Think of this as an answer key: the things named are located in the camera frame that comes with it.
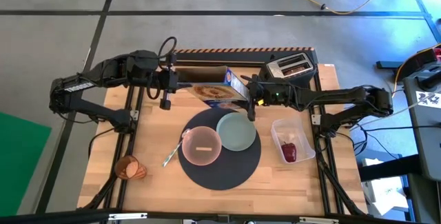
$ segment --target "light blue plate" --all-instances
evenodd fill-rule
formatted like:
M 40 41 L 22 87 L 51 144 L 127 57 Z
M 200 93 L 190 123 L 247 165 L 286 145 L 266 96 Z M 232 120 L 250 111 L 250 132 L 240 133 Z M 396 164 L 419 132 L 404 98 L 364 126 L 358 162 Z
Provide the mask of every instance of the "light blue plate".
M 256 128 L 241 113 L 229 113 L 223 116 L 216 126 L 223 147 L 239 152 L 249 148 L 256 138 Z

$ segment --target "red fruit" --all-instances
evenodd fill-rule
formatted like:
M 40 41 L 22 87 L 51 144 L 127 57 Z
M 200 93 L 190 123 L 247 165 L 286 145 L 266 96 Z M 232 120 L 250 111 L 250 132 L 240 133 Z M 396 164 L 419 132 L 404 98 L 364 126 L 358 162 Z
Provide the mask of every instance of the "red fruit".
M 293 143 L 288 143 L 288 144 L 284 144 L 282 145 L 282 151 L 283 151 L 283 156 L 285 158 L 285 160 L 287 162 L 296 162 L 297 156 L 297 149 L 296 149 L 296 145 L 294 145 Z

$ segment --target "wooden tabletop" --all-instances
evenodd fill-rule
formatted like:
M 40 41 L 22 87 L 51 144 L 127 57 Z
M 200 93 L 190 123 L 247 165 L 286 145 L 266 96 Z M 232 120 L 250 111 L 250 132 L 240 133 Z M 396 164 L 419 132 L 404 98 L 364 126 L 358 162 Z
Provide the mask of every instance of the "wooden tabletop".
M 338 89 L 334 65 L 318 66 L 323 90 Z M 236 75 L 249 75 L 258 68 L 232 68 Z M 107 91 L 104 106 L 123 108 L 127 89 Z M 147 168 L 147 176 L 128 181 L 123 209 L 152 212 L 192 212 L 230 214 L 324 214 L 317 162 L 309 159 L 293 165 L 284 164 L 271 137 L 276 119 L 301 118 L 305 134 L 313 147 L 308 111 L 297 112 L 283 106 L 256 107 L 254 125 L 260 135 L 262 154 L 253 175 L 242 185 L 230 190 L 208 190 L 195 184 L 184 173 L 177 156 L 161 164 L 176 147 L 185 124 L 197 113 L 208 108 L 202 101 L 179 90 L 171 97 L 172 109 L 161 110 L 158 100 L 144 97 L 133 155 Z M 339 112 L 342 105 L 329 105 L 327 112 Z M 109 129 L 101 123 L 97 132 Z M 348 134 L 347 130 L 339 132 Z M 108 133 L 97 138 L 92 148 L 78 206 L 84 206 L 106 182 L 118 134 Z M 351 141 L 343 136 L 332 139 L 340 184 L 357 206 L 367 211 Z M 119 180 L 112 197 L 115 206 Z M 328 183 L 331 209 L 336 212 L 331 185 Z

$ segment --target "hazard stripe tape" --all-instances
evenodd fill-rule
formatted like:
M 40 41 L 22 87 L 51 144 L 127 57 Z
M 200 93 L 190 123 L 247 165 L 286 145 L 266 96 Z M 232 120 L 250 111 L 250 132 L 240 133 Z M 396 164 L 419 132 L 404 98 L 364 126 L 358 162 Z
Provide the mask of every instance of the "hazard stripe tape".
M 303 47 L 303 48 L 208 48 L 208 49 L 178 49 L 175 53 L 198 53 L 198 52 L 282 52 L 282 51 L 313 51 L 314 48 Z

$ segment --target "translucent pink bowl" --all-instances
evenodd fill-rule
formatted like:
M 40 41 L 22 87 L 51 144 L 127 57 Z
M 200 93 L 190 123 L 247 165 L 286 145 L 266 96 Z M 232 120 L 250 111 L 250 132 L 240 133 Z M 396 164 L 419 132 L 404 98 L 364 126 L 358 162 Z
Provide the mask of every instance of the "translucent pink bowl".
M 194 165 L 209 165 L 221 153 L 222 141 L 218 133 L 209 127 L 192 128 L 184 134 L 182 152 Z

